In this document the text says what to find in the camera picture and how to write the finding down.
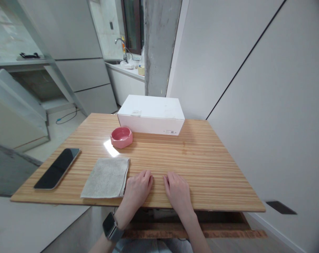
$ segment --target window frame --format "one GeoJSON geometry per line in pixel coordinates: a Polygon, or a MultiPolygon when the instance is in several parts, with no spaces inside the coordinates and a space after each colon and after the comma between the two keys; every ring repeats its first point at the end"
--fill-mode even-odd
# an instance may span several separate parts
{"type": "Polygon", "coordinates": [[[136,49],[134,49],[134,48],[129,48],[129,39],[128,39],[128,32],[127,32],[126,18],[125,18],[124,0],[121,0],[124,33],[125,33],[125,43],[126,43],[126,47],[128,48],[128,50],[134,54],[141,54],[141,51],[142,51],[142,48],[141,48],[140,1],[141,0],[134,0],[134,15],[135,15],[135,25],[136,25],[136,49]]]}

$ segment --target box label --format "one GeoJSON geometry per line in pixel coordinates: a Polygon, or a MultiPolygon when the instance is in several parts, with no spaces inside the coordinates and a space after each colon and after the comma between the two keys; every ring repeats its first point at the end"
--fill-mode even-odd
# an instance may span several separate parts
{"type": "Polygon", "coordinates": [[[165,133],[166,134],[172,134],[172,135],[177,134],[177,132],[172,131],[172,130],[166,130],[165,133]]]}

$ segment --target watch strap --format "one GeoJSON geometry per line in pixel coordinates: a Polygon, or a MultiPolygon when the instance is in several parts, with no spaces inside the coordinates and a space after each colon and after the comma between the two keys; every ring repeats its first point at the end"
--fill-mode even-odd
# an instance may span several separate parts
{"type": "Polygon", "coordinates": [[[117,224],[115,223],[114,224],[114,229],[113,229],[112,233],[109,236],[109,240],[111,240],[113,242],[118,242],[122,238],[123,234],[124,234],[124,230],[120,230],[117,227],[117,224]]]}

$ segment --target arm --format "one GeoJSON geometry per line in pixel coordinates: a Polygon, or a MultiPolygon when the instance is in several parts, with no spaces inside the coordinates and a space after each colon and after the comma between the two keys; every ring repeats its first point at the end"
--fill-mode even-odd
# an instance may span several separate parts
{"type": "MultiPolygon", "coordinates": [[[[114,215],[119,229],[124,230],[143,205],[150,193],[152,182],[150,170],[143,170],[140,174],[128,178],[124,197],[114,215]]],[[[102,233],[89,253],[111,253],[115,245],[116,243],[109,241],[102,233]]]]}
{"type": "Polygon", "coordinates": [[[168,172],[164,176],[164,185],[166,195],[188,234],[193,252],[212,253],[193,210],[186,180],[174,172],[168,172]]]}

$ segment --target wrist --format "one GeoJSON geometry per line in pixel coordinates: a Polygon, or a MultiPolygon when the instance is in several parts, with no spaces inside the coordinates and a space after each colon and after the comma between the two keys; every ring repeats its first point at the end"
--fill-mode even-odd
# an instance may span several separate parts
{"type": "Polygon", "coordinates": [[[193,210],[179,215],[179,218],[184,227],[198,222],[198,217],[193,210]]]}
{"type": "Polygon", "coordinates": [[[118,229],[125,230],[134,215],[130,208],[121,203],[114,214],[118,229]]]}

